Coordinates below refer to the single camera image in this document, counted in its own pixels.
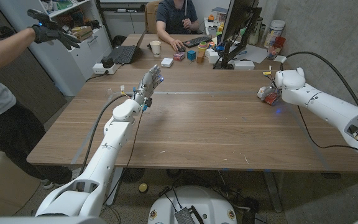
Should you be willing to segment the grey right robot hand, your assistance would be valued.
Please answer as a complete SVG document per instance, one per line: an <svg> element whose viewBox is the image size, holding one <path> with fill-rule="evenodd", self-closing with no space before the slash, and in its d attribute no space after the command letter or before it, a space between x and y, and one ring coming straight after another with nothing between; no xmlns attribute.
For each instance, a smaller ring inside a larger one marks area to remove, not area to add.
<svg viewBox="0 0 358 224"><path fill-rule="evenodd" d="M257 92L257 97L269 105L274 106L281 97L281 93L274 86L263 86Z"/></svg>

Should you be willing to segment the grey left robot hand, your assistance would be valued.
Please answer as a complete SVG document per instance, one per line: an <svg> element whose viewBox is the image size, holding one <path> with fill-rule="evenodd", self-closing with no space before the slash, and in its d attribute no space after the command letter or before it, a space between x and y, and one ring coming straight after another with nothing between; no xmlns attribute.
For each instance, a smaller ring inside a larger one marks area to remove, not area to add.
<svg viewBox="0 0 358 224"><path fill-rule="evenodd" d="M156 87L163 81L164 77L161 75L160 67L154 65L142 77L132 99L138 104L143 105L153 95Z"/></svg>

